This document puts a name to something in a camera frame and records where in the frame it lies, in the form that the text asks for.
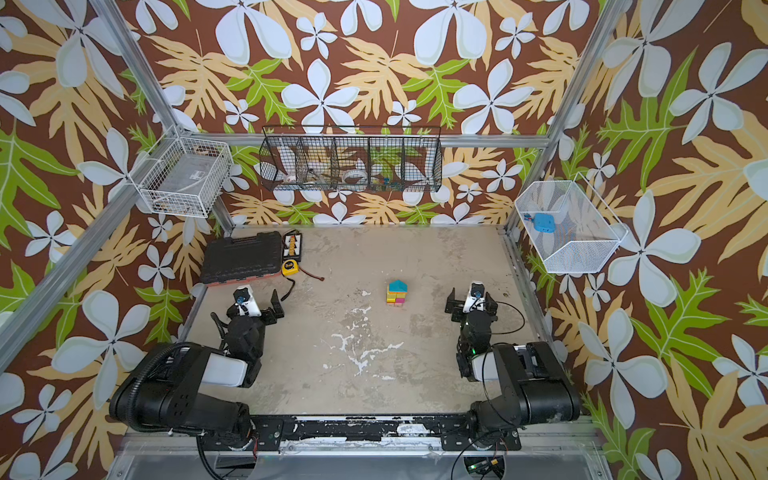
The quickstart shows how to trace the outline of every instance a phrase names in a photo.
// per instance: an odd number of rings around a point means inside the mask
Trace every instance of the white mesh basket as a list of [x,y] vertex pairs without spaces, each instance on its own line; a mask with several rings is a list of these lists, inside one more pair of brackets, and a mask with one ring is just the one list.
[[207,218],[230,175],[230,148],[224,142],[190,137],[169,141],[149,155],[155,164],[136,188],[155,214]]
[[[515,200],[522,219],[525,214],[550,214],[554,218],[554,233],[539,232],[532,221],[523,220],[548,273],[599,272],[629,232],[598,192],[587,185],[594,204],[572,180],[534,182]],[[615,225],[603,218],[595,205],[598,202],[613,214]]]

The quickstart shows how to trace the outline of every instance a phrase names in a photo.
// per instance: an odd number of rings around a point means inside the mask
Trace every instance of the white paint stain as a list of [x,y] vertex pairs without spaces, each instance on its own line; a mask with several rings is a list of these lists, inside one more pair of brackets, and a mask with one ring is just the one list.
[[355,338],[354,334],[350,336],[342,336],[340,333],[334,333],[331,336],[338,336],[341,339],[341,347],[339,347],[339,350],[341,350],[342,352],[346,352],[346,345],[349,342],[349,340]]
[[386,352],[389,349],[398,349],[398,348],[400,348],[402,346],[403,343],[405,343],[405,342],[400,342],[397,345],[393,345],[393,344],[390,343],[389,346],[386,347],[385,349],[366,350],[365,352],[362,353],[362,355],[360,356],[360,359],[362,360],[362,359],[366,358],[369,353],[384,353],[384,352]]
[[362,370],[368,366],[368,360],[366,360],[365,362],[358,362],[357,359],[353,356],[350,356],[349,359],[352,360],[352,362],[355,365],[357,365],[357,373],[355,374],[355,376],[360,375],[362,373]]

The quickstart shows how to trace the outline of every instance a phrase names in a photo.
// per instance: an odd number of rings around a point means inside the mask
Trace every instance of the floral wallpaper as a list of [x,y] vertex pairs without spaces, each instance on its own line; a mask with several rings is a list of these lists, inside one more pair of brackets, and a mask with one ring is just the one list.
[[[159,135],[85,0],[0,0],[0,330]],[[213,221],[137,205],[0,373],[0,478],[103,478],[107,399],[189,312]]]
[[[176,118],[191,131],[280,125],[317,134],[319,125],[336,124],[349,132],[361,125],[384,133],[545,134],[602,2],[119,5]],[[446,153],[442,188],[431,194],[270,192],[261,186],[257,146],[235,147],[223,198],[241,224],[504,223],[535,152]]]
[[766,43],[761,0],[635,2],[545,173],[631,232],[594,275],[520,241],[615,478],[768,477]]

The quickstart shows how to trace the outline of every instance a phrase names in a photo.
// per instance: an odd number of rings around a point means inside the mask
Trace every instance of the white flower print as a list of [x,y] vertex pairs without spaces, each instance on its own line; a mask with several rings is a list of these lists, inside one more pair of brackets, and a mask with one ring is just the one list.
[[386,119],[388,125],[397,125],[402,122],[403,127],[407,127],[412,123],[420,121],[422,118],[417,114],[412,114],[413,109],[416,108],[416,100],[408,100],[408,108],[403,108],[402,104],[395,100],[392,102],[392,113],[389,118]]
[[461,58],[480,58],[485,51],[487,34],[485,27],[473,14],[463,7],[485,0],[409,0],[411,5],[422,10],[441,8],[424,22],[413,38],[416,60],[422,65],[432,66],[440,59],[448,36],[451,18],[456,18],[456,50]]
[[[349,0],[331,0],[331,2],[347,2]],[[362,19],[370,31],[376,31],[382,26],[382,9],[371,0],[352,0],[341,14],[341,31],[344,35],[357,32],[357,8],[360,8]]]
[[323,31],[326,27],[326,14],[320,12],[315,15],[314,25],[307,17],[301,17],[296,19],[296,28],[312,35],[311,37],[304,37],[301,39],[301,49],[304,51],[312,50],[312,47],[317,43],[317,49],[320,54],[328,59],[328,43],[333,43],[338,37],[329,31]]
[[587,275],[587,281],[589,282],[589,286],[584,288],[584,297],[591,298],[592,308],[594,308],[595,312],[599,312],[602,308],[600,301],[607,303],[611,299],[611,295],[609,295],[606,290],[600,289],[605,282],[605,273],[601,273],[597,278],[589,273]]
[[[29,75],[26,73],[4,71],[0,74],[0,91],[6,91],[9,94],[23,94],[28,89]],[[32,113],[29,112],[29,109],[10,95],[0,93],[0,107],[27,125],[35,126],[35,119],[32,118]]]
[[768,63],[768,49],[761,48],[746,53],[733,66],[725,80],[717,82],[723,74],[730,57],[731,43],[721,43],[713,48],[699,67],[699,81],[705,91],[692,88],[679,94],[670,104],[670,113],[676,117],[686,114],[701,103],[688,122],[683,133],[683,144],[693,140],[707,126],[712,112],[712,121],[721,130],[733,131],[744,126],[744,114],[739,105],[719,95],[738,88],[754,79]]
[[584,370],[584,382],[594,386],[611,378],[611,408],[619,423],[629,429],[634,423],[634,403],[627,381],[642,396],[656,398],[667,389],[667,370],[655,356],[641,355],[620,361],[619,356],[629,345],[634,327],[624,309],[618,309],[608,319],[608,352],[591,326],[580,322],[579,334],[584,346],[601,360],[590,359]]
[[659,464],[658,470],[647,455],[636,453],[634,458],[637,460],[637,466],[648,477],[648,480],[675,480],[683,471],[680,460],[667,449],[659,450],[656,454],[656,462]]
[[150,9],[163,22],[163,25],[170,30],[175,30],[179,26],[179,21],[176,19],[174,11],[168,5],[161,2],[161,0],[139,0],[136,4],[136,22],[144,30],[144,33],[155,33],[157,30],[152,15],[150,15]]
[[[451,177],[463,174],[467,169],[469,169],[469,165],[464,162],[451,162],[450,164],[443,165],[443,183],[448,181],[447,179]],[[406,163],[406,172],[408,178],[419,179],[414,184],[409,185],[408,190],[402,192],[402,201],[405,202],[406,205],[414,207],[422,202],[422,198],[424,197],[423,187],[429,185],[429,180],[414,164]],[[429,197],[437,204],[444,204],[451,199],[451,190],[443,184],[436,192],[430,191]]]
[[472,215],[471,217],[465,218],[468,213],[469,204],[463,203],[457,205],[456,208],[453,209],[453,217],[446,214],[439,214],[432,217],[429,222],[432,225],[477,225],[485,220],[485,217],[482,215]]
[[[562,0],[545,0],[546,2],[562,2]],[[565,0],[544,21],[542,32],[544,35],[552,35],[559,28],[565,18],[565,9],[571,7],[571,14],[568,16],[568,26],[571,30],[578,30],[587,22],[589,16],[589,4],[584,0]]]
[[157,220],[154,217],[149,217],[149,224],[153,227],[153,240],[158,242],[168,241],[168,232],[174,227],[174,223],[170,220],[165,220],[165,214],[157,215]]
[[123,86],[112,71],[96,43],[113,55],[121,56],[120,47],[107,24],[95,17],[85,25],[87,0],[68,0],[71,17],[55,0],[21,0],[33,15],[70,30],[69,38],[56,53],[56,76],[62,87],[79,87],[88,77],[88,64],[96,80],[116,97],[123,98]]
[[[278,147],[280,152],[280,159],[283,162],[283,168],[286,171],[278,170],[274,165],[267,162],[260,162],[253,166],[256,173],[259,174],[264,180],[269,181],[296,181],[296,155],[288,147]],[[323,194],[318,190],[299,190],[302,197],[308,202],[320,202],[323,201]],[[275,200],[279,201],[283,205],[293,205],[295,200],[294,190],[275,190],[272,192]]]
[[507,161],[502,158],[496,164],[496,170],[483,171],[483,178],[494,179],[490,184],[488,184],[488,188],[486,188],[485,191],[495,192],[498,190],[499,185],[502,185],[504,190],[510,191],[511,189],[515,188],[515,179],[513,177],[522,171],[523,166],[517,164],[512,165],[509,170],[507,170]]
[[96,290],[89,293],[83,300],[85,318],[105,337],[96,340],[86,336],[71,336],[56,350],[51,360],[51,367],[61,373],[75,373],[84,369],[104,354],[96,382],[94,383],[94,407],[99,410],[109,399],[118,381],[118,365],[114,358],[118,356],[120,364],[126,371],[136,368],[142,352],[132,343],[122,342],[121,339],[139,333],[147,326],[150,308],[146,305],[134,305],[123,317],[118,329],[120,305],[118,299],[109,292]]
[[[5,0],[0,0],[0,9],[5,7]],[[25,37],[27,35],[27,27],[24,22],[16,17],[0,17],[0,48],[5,51],[11,51],[13,49],[13,40],[8,32],[11,32],[16,37]]]
[[[544,328],[547,330],[549,336],[552,337],[552,314],[548,311],[547,314],[544,315]],[[554,347],[554,356],[556,356],[558,360],[564,362],[568,359],[568,348],[566,348],[562,340],[555,340],[553,337],[552,346]]]
[[[128,142],[123,135],[110,128],[107,132],[107,150],[112,157],[112,160],[118,166],[118,170],[112,167],[108,167],[98,161],[85,161],[78,164],[77,169],[83,173],[83,175],[97,185],[106,187],[107,185],[114,184],[107,194],[107,201],[111,201],[115,195],[120,193],[120,190],[131,182],[131,176],[136,170],[141,167],[141,164],[147,160],[147,153],[141,152],[136,156],[134,166],[128,170]],[[149,213],[149,207],[144,200],[139,199],[136,202],[136,206],[142,213]]]
[[163,277],[168,279],[176,278],[173,269],[169,267],[171,262],[174,261],[173,250],[168,250],[163,259],[160,260],[160,254],[157,252],[155,245],[147,247],[147,258],[153,263],[150,265],[139,265],[139,278],[148,282],[152,280],[152,289],[157,295],[163,291]]
[[53,394],[56,392],[56,388],[50,383],[40,389],[38,394],[38,401],[40,402],[41,410],[37,409],[24,409],[13,415],[13,421],[16,423],[28,423],[27,428],[24,429],[24,435],[22,436],[22,443],[26,443],[32,436],[38,431],[40,425],[45,425],[46,432],[55,432],[58,429],[58,424],[61,419],[56,412],[63,409],[69,403],[69,399],[72,398],[72,392],[65,390],[58,394],[56,400],[51,403]]
[[531,32],[524,31],[531,24],[531,21],[533,21],[533,14],[530,12],[520,17],[519,25],[515,24],[513,17],[502,20],[499,29],[511,34],[511,36],[498,39],[496,41],[496,50],[504,50],[509,44],[512,44],[512,58],[517,58],[520,55],[521,42],[528,43],[536,38],[536,35],[533,35]]
[[194,239],[196,232],[203,235],[210,235],[210,225],[208,220],[199,217],[184,217],[184,226],[181,229],[182,242],[189,245]]
[[237,106],[229,100],[224,101],[224,108],[227,109],[232,115],[227,115],[226,120],[229,125],[235,125],[238,121],[243,124],[245,131],[248,131],[250,122],[256,121],[259,118],[254,114],[247,114],[245,110],[248,110],[248,102],[244,99],[237,101]]
[[290,84],[281,93],[283,103],[290,108],[315,106],[315,109],[301,120],[304,131],[308,134],[322,133],[326,121],[325,113],[327,113],[334,125],[348,134],[355,133],[355,121],[352,117],[344,110],[333,107],[349,107],[357,98],[360,89],[340,88],[326,97],[326,91],[331,85],[331,71],[319,58],[307,68],[306,78],[310,81],[314,94],[299,84]]
[[459,191],[461,191],[461,193],[456,195],[456,200],[461,200],[462,198],[466,198],[470,204],[472,203],[473,197],[477,197],[479,194],[482,193],[480,184],[477,182],[474,182],[472,185],[469,185],[469,186],[459,185],[458,189]]
[[40,472],[40,457],[34,452],[22,453],[13,461],[8,478],[11,480],[67,480],[78,468],[72,462],[61,463],[72,448],[74,433],[68,433],[53,449],[51,457]]
[[49,247],[48,258],[51,259],[52,263],[58,262],[63,255],[58,251],[58,248],[62,245],[72,245],[76,240],[69,229],[58,233],[58,229],[60,229],[62,225],[64,225],[64,218],[58,210],[53,210],[45,218],[45,226],[48,228],[47,232],[41,229],[36,223],[27,220],[29,233],[31,233],[35,239],[27,243],[27,250],[24,252],[25,257],[36,255],[44,248]]
[[607,151],[600,155],[598,152],[592,154],[592,161],[595,168],[587,170],[587,180],[592,181],[595,189],[600,188],[603,184],[604,178],[611,178],[616,173],[616,167],[608,163],[608,157],[611,156],[612,151]]
[[[519,236],[519,235],[520,235],[520,234],[518,233],[518,237],[515,239],[515,242],[516,242],[516,243],[517,243],[517,241],[518,241],[518,240],[520,240],[520,236]],[[531,271],[530,271],[530,270],[528,270],[527,268],[525,269],[525,272],[528,274],[528,282],[529,282],[529,283],[530,283],[530,285],[531,285],[531,291],[535,292],[535,291],[536,291],[536,282],[535,282],[535,281],[533,281],[533,272],[531,272]]]
[[515,129],[515,116],[502,107],[517,107],[533,93],[533,87],[516,88],[501,94],[512,79],[512,63],[508,58],[500,61],[488,74],[488,94],[475,84],[465,85],[453,95],[453,106],[465,110],[482,107],[480,111],[469,115],[462,122],[463,134],[476,134],[488,120],[488,113],[493,113],[496,128],[505,134]]
[[603,63],[615,68],[624,63],[611,80],[605,96],[605,110],[616,104],[616,100],[627,87],[632,74],[643,58],[637,89],[644,98],[656,97],[667,82],[672,59],[666,48],[653,45],[681,30],[694,19],[704,0],[672,0],[659,22],[656,22],[663,0],[644,0],[640,6],[640,38],[622,37],[612,41],[603,52]]
[[346,205],[343,202],[336,202],[331,207],[329,214],[317,214],[312,218],[315,225],[360,225],[366,221],[365,215],[355,215],[354,217],[344,218],[346,216]]
[[245,18],[248,17],[256,37],[267,55],[272,58],[290,58],[292,48],[288,34],[279,23],[259,12],[254,6],[266,0],[197,0],[197,3],[208,8],[229,8],[224,17],[216,25],[216,39],[221,51],[231,61],[238,65],[248,65],[250,61],[250,44],[245,29]]
[[578,290],[576,290],[576,282],[574,278],[581,278],[583,273],[566,273],[563,276],[563,280],[560,280],[560,294],[564,295],[566,291],[571,294],[571,297],[576,300],[578,298]]
[[352,195],[352,193],[353,192],[351,190],[342,190],[340,188],[337,188],[334,191],[328,193],[328,198],[338,197],[339,200],[341,200],[342,202],[346,202],[347,196]]
[[[579,126],[579,124],[581,124],[581,117],[584,116],[585,108],[586,104],[576,104],[568,113],[568,118],[566,118],[563,125],[563,133],[561,133],[558,137],[558,157],[560,158],[560,161],[566,161],[567,159],[571,158],[571,155],[574,153],[574,139],[569,137],[565,131],[576,128]],[[547,120],[547,125],[552,125],[553,121],[554,116]],[[552,152],[552,157],[550,157],[548,161],[551,161],[552,158],[554,158],[554,151]]]
[[15,373],[0,373],[0,415],[10,412],[22,403],[24,403],[22,378]]
[[[187,91],[184,90],[184,87],[181,85],[171,85],[169,87],[163,88],[163,96],[165,96],[165,99],[168,100],[168,104],[171,107],[178,107],[184,103],[184,99],[187,96]],[[189,131],[198,131],[197,125],[194,124],[194,121],[190,118],[189,115],[185,114],[178,108],[172,108],[171,110],[174,113],[176,121],[179,122],[182,127]],[[160,121],[160,115],[152,115],[152,121],[154,123],[158,123]]]
[[221,185],[224,191],[234,192],[235,185],[237,185],[241,190],[248,190],[248,180],[240,178],[240,175],[242,174],[243,167],[240,164],[232,164],[230,167],[230,176],[225,178],[224,183]]
[[654,305],[664,307],[677,298],[677,290],[667,275],[650,261],[650,257],[658,257],[672,263],[688,263],[699,250],[701,238],[690,230],[674,228],[648,243],[655,217],[654,192],[646,190],[634,208],[632,224],[637,239],[630,232],[621,242],[621,247],[634,255],[613,260],[608,266],[608,281],[618,286],[626,285],[632,280],[635,270],[639,270],[640,293]]
[[738,372],[740,379],[746,377],[738,389],[739,399],[745,407],[765,405],[766,400],[760,391],[760,383],[768,388],[768,376],[766,376],[768,372],[768,356],[757,355],[757,362],[755,362],[755,349],[749,343],[736,335],[732,335],[730,340],[733,344],[733,350],[743,366],[722,356],[719,359],[715,359],[712,365],[722,376]]

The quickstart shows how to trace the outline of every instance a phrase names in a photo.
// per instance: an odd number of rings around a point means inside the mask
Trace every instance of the black cable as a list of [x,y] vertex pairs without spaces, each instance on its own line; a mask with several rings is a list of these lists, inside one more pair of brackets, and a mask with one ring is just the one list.
[[205,451],[203,450],[203,436],[198,435],[197,436],[197,454],[200,456],[200,461],[203,463],[203,468],[205,468],[205,471],[208,472],[208,475],[215,478],[216,480],[224,480],[219,474],[216,473],[216,471],[213,469],[213,467],[210,466],[210,463],[208,463],[208,459],[205,458]]
[[288,298],[290,293],[293,292],[293,288],[296,286],[296,281],[294,279],[289,278],[288,276],[285,276],[285,275],[283,275],[283,278],[285,278],[286,280],[289,280],[291,282],[291,286],[288,289],[288,293],[286,293],[285,295],[280,297],[280,301],[281,302],[285,302],[286,301],[286,298]]
[[480,437],[470,441],[470,443],[466,447],[464,447],[463,450],[461,450],[458,453],[458,455],[456,456],[456,460],[453,461],[453,466],[451,467],[451,480],[453,480],[453,471],[456,469],[456,463],[458,463],[458,460],[462,457],[462,455],[464,455],[464,452],[466,452],[469,449],[469,447],[473,446],[475,444],[475,442],[477,442],[479,440],[483,440],[485,437],[491,435],[492,433],[501,433],[502,435],[504,434],[504,432],[502,432],[501,430],[494,430],[493,432],[488,432],[485,435],[480,436]]
[[504,416],[502,416],[502,414],[498,412],[496,407],[493,406],[493,402],[491,402],[491,397],[488,396],[488,389],[485,388],[485,360],[488,358],[488,353],[493,353],[494,345],[509,345],[509,344],[506,343],[506,342],[493,343],[493,344],[491,344],[491,348],[488,350],[488,352],[485,354],[485,356],[482,357],[482,367],[480,367],[480,371],[482,373],[482,376],[480,377],[480,380],[482,381],[482,391],[485,393],[485,399],[488,400],[488,404],[491,406],[493,411],[496,412],[496,415],[498,415],[498,417],[500,419],[504,420],[508,425],[511,425],[511,426],[517,428],[517,426],[514,423],[512,423],[509,420],[505,419]]
[[491,335],[508,335],[508,334],[510,334],[510,333],[516,333],[516,332],[519,332],[520,330],[522,330],[522,329],[523,329],[523,327],[525,326],[525,315],[523,315],[523,312],[521,312],[520,310],[518,310],[518,307],[516,307],[516,306],[514,306],[514,305],[512,305],[512,304],[510,304],[510,303],[506,303],[506,302],[499,302],[498,300],[496,300],[495,302],[496,302],[496,303],[503,303],[504,305],[506,305],[506,306],[510,306],[510,307],[512,307],[513,309],[515,309],[515,311],[516,311],[517,313],[519,313],[519,314],[520,314],[520,318],[522,318],[522,319],[523,319],[523,324],[522,324],[522,325],[520,325],[518,328],[516,328],[516,329],[514,329],[514,330],[511,330],[511,331],[509,331],[509,332],[498,332],[498,333],[497,333],[497,332],[491,332]]

